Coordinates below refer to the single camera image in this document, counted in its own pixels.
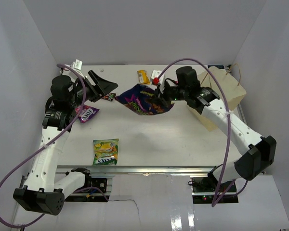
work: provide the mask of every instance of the tan paper bag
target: tan paper bag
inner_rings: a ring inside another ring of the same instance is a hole
[[[224,69],[218,69],[215,66],[211,66],[209,70],[213,73],[218,83],[221,85],[223,92],[226,96],[229,109],[233,111],[246,95],[245,89],[231,74],[227,73]],[[223,100],[220,90],[218,89],[215,81],[212,79],[212,77],[208,74],[207,71],[198,75],[198,80],[200,81],[202,87],[211,87],[217,94],[220,95],[220,98]],[[199,121],[206,127],[208,131],[212,131],[217,128],[213,122],[200,115],[195,109],[189,106],[187,107],[199,119]]]

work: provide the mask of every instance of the small purple package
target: small purple package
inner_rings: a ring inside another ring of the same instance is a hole
[[[75,110],[76,110],[76,113],[78,113],[80,110],[80,106],[75,108]],[[100,109],[84,105],[82,112],[79,115],[80,122],[82,124],[85,122],[88,122],[90,119],[92,119],[98,113],[99,110]]]

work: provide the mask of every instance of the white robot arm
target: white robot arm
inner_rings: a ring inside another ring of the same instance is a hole
[[[96,102],[118,87],[97,76],[93,71],[88,74],[94,81],[93,86],[80,71],[81,64],[77,60],[72,69],[83,77],[85,83],[86,100]],[[83,88],[78,80],[72,82],[66,75],[60,75],[52,80],[52,97],[46,103],[45,118],[42,123],[42,138],[40,147],[45,146],[71,123],[76,116],[75,108],[83,98]],[[67,176],[58,182],[55,180],[59,155],[69,136],[67,130],[54,143],[39,153],[33,162],[23,188],[15,189],[13,198],[27,211],[57,215],[62,210],[64,200],[76,189],[86,186],[89,172],[83,168],[71,170]]]
[[[219,95],[211,88],[201,87],[196,71],[190,66],[177,69],[176,75],[178,82],[175,86],[170,86],[165,79],[164,84],[156,89],[156,95],[163,100],[163,104],[169,105],[171,101],[185,100],[187,105],[210,119],[227,135],[228,112]],[[221,183],[237,178],[252,180],[273,163],[276,140],[271,136],[265,138],[255,132],[235,114],[230,113],[230,117],[231,141],[242,156],[232,163],[227,163]],[[219,165],[208,174],[215,186],[221,175],[221,170],[222,165]]]

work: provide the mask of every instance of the snack bag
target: snack bag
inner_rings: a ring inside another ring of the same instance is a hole
[[[76,113],[78,113],[79,110],[80,110],[80,106],[75,108]],[[90,107],[90,106],[84,105],[83,110],[79,115],[80,122],[82,124],[88,122],[90,119],[92,119],[98,113],[99,110],[100,109],[97,109],[95,107]]]
[[[165,106],[154,90],[148,86],[136,84],[116,97],[116,100],[139,115],[157,115],[169,111],[173,103]]]
[[[93,165],[116,165],[119,139],[93,141]]]
[[[108,100],[108,101],[113,101],[116,97],[115,93],[108,93],[106,96],[104,96],[102,99]]]

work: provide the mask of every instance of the yellow candy bar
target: yellow candy bar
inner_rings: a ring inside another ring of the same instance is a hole
[[[138,74],[139,82],[141,84],[150,84],[150,80],[148,76],[146,76],[146,71],[140,70],[140,71],[137,71],[137,74]]]

